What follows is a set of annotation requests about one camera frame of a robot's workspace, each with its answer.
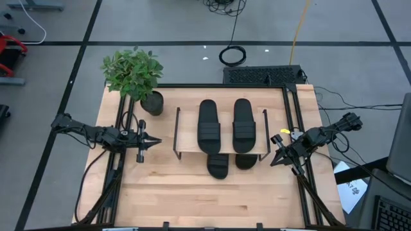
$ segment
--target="keyboard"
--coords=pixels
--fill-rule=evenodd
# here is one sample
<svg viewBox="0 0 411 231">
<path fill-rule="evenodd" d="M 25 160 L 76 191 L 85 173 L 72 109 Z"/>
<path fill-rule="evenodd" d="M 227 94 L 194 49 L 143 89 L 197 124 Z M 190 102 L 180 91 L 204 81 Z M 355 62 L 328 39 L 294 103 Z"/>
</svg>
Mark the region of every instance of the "keyboard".
<svg viewBox="0 0 411 231">
<path fill-rule="evenodd" d="M 382 196 L 376 196 L 372 229 L 381 231 L 411 230 L 411 209 Z"/>
</svg>

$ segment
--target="white paper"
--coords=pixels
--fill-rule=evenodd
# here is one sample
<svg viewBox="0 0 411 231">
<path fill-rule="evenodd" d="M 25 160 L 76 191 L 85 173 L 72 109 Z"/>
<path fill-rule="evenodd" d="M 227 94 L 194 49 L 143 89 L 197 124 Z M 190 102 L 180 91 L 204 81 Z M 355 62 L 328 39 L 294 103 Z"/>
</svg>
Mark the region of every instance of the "white paper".
<svg viewBox="0 0 411 231">
<path fill-rule="evenodd" d="M 340 161 L 334 168 L 334 174 L 346 169 L 349 169 L 349 166 L 344 161 Z M 349 214 L 353 210 L 354 206 L 366 192 L 367 186 L 368 185 L 361 179 L 337 185 L 342 209 L 344 209 L 346 213 Z"/>
</svg>

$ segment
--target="black plant pot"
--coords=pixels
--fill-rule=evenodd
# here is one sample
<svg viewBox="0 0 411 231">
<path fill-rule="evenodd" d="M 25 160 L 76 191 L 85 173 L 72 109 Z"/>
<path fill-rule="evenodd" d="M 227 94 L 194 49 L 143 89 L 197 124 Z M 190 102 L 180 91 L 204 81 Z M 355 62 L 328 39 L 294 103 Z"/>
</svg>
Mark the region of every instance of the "black plant pot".
<svg viewBox="0 0 411 231">
<path fill-rule="evenodd" d="M 146 101 L 140 101 L 140 104 L 152 116 L 159 116 L 162 113 L 164 98 L 160 92 L 153 90 L 153 94 L 147 95 Z"/>
</svg>

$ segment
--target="wooden table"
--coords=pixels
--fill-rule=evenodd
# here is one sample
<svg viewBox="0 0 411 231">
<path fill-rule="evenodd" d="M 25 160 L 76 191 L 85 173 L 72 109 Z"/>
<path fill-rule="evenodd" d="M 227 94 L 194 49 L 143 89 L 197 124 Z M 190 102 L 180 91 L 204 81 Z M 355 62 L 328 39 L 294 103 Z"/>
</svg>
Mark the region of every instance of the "wooden table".
<svg viewBox="0 0 411 231">
<path fill-rule="evenodd" d="M 321 118 L 312 85 L 298 85 L 301 114 L 306 130 L 321 126 Z M 270 136 L 288 128 L 281 89 L 157 89 L 164 96 L 164 112 L 157 117 L 146 113 L 136 103 L 134 113 L 147 123 L 146 131 L 162 139 L 162 143 L 145 153 L 144 164 L 136 162 L 136 149 L 129 149 L 121 183 L 115 225 L 161 227 L 169 221 L 171 227 L 233 227 L 265 228 L 304 227 L 297 179 L 289 166 L 270 167 L 277 146 L 271 144 L 272 154 L 252 169 L 239 170 L 230 156 L 229 175 L 225 180 L 211 177 L 206 168 L 206 154 L 183 153 L 178 160 L 173 153 L 176 108 L 198 111 L 203 99 L 219 99 L 219 113 L 232 112 L 237 98 L 247 98 L 254 113 L 268 112 Z M 294 124 L 297 124 L 293 112 Z M 97 125 L 115 123 L 118 92 L 104 92 Z M 284 144 L 289 138 L 281 134 Z M 328 155 L 326 147 L 319 152 Z M 101 148 L 89 152 L 87 165 L 101 153 Z M 91 167 L 85 178 L 79 205 L 83 218 L 101 194 L 108 155 Z M 327 208 L 345 223 L 338 196 L 333 168 L 328 158 L 311 157 L 317 191 Z M 307 195 L 311 223 L 315 215 Z"/>
</svg>

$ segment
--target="green leaves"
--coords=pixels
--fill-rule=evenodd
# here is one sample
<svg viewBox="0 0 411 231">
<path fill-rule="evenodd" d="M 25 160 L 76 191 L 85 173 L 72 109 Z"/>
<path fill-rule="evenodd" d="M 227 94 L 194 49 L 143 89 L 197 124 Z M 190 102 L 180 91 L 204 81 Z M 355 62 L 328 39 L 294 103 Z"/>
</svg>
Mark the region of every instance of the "green leaves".
<svg viewBox="0 0 411 231">
<path fill-rule="evenodd" d="M 128 94 L 135 101 L 146 100 L 162 76 L 163 66 L 155 57 L 152 51 L 145 53 L 137 46 L 133 51 L 116 51 L 112 57 L 105 57 L 100 69 L 110 83 L 109 91 L 118 90 L 121 96 Z"/>
</svg>

